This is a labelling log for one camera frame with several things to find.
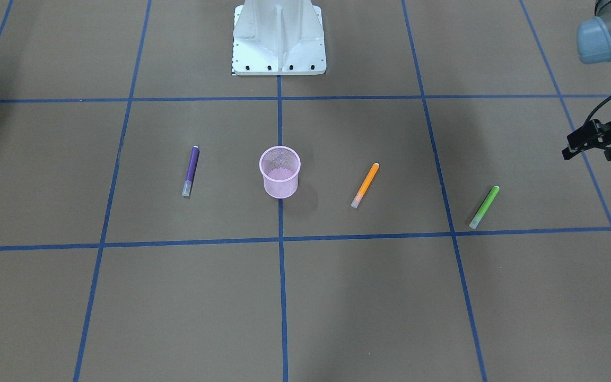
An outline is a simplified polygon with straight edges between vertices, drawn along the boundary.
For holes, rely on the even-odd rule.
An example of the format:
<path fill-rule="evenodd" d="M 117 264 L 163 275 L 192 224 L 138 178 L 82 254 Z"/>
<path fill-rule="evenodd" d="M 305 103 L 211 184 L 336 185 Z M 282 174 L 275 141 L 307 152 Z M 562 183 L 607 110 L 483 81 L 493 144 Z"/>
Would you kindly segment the pink mesh pen holder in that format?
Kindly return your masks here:
<path fill-rule="evenodd" d="M 285 199 L 296 193 L 301 159 L 295 150 L 281 145 L 270 147 L 262 153 L 258 167 L 269 196 Z"/>

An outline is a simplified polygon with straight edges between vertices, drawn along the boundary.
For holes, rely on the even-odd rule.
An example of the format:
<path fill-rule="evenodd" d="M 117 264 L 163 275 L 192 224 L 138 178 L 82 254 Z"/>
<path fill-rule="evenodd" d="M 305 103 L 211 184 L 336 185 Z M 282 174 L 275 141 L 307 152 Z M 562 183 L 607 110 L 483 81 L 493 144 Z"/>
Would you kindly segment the orange highlighter pen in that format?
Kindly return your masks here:
<path fill-rule="evenodd" d="M 371 186 L 372 181 L 375 179 L 375 176 L 378 173 L 379 169 L 380 169 L 380 164 L 378 162 L 373 163 L 371 165 L 369 171 L 367 172 L 367 175 L 364 177 L 364 180 L 361 183 L 361 186 L 359 187 L 358 191 L 356 192 L 356 195 L 354 196 L 352 202 L 350 203 L 350 206 L 352 208 L 357 209 L 359 207 L 369 187 Z"/>

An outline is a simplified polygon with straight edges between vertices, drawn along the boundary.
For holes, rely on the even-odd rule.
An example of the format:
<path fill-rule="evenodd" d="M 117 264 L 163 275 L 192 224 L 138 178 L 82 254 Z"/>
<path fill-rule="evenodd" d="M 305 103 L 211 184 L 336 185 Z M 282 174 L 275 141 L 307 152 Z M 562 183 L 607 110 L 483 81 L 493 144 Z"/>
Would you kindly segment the purple highlighter pen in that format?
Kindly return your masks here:
<path fill-rule="evenodd" d="M 182 196 L 190 197 L 191 189 L 196 176 L 197 163 L 199 162 L 200 149 L 197 145 L 191 148 L 187 172 L 185 174 L 184 186 L 182 187 Z"/>

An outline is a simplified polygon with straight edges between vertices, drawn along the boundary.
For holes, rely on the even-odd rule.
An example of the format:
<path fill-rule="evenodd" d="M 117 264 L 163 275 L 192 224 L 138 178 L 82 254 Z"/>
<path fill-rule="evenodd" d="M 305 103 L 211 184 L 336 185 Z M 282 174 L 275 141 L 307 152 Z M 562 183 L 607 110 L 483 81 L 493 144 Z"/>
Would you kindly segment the green highlighter pen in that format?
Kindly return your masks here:
<path fill-rule="evenodd" d="M 478 225 L 480 224 L 482 219 L 485 217 L 487 211 L 489 210 L 490 206 L 494 202 L 499 192 L 500 192 L 499 185 L 495 185 L 489 190 L 485 198 L 482 200 L 482 203 L 480 203 L 480 206 L 478 206 L 477 211 L 475 211 L 471 221 L 469 222 L 468 227 L 470 229 L 473 229 L 473 230 L 477 229 Z"/>

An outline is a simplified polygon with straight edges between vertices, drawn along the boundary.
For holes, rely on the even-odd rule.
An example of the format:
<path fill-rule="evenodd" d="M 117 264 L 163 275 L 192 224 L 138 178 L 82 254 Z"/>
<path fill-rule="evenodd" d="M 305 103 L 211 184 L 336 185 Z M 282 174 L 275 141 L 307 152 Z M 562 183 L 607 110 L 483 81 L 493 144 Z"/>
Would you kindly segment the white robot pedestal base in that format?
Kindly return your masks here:
<path fill-rule="evenodd" d="M 326 72 L 322 10 L 311 1 L 245 1 L 234 9 L 233 17 L 233 75 Z"/>

